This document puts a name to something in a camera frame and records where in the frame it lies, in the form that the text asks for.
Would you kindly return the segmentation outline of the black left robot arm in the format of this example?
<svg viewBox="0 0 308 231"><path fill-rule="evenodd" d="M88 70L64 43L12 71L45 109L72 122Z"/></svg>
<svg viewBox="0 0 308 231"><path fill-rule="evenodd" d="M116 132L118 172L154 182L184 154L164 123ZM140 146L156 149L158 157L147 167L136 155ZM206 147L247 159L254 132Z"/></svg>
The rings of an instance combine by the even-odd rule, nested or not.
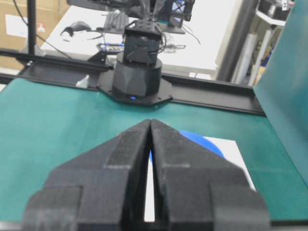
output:
<svg viewBox="0 0 308 231"><path fill-rule="evenodd" d="M162 79L162 62L158 55L164 51L167 38L158 24L159 13L190 21L193 0L185 0L173 9L172 0L101 0L110 8L133 13L136 20L125 26L124 50L116 56L112 71L102 74L98 88L113 99L139 105L154 105L172 99L172 84Z"/></svg>

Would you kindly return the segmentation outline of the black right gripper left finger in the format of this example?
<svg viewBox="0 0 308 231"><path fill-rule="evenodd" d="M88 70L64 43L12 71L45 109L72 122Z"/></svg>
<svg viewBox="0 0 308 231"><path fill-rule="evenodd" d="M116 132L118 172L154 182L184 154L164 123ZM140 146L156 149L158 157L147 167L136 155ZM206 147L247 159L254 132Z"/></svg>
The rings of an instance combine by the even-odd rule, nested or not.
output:
<svg viewBox="0 0 308 231"><path fill-rule="evenodd" d="M24 210L24 231L119 231L134 216L144 188L151 122L54 168Z"/></svg>

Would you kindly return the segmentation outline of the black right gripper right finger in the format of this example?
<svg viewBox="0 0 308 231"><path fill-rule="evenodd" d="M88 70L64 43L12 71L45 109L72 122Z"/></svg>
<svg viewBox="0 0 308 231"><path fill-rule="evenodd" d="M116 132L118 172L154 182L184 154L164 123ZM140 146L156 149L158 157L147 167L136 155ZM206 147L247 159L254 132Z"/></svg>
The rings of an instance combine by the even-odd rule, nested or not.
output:
<svg viewBox="0 0 308 231"><path fill-rule="evenodd" d="M168 230L270 230L265 201L240 167L157 119L151 132Z"/></svg>

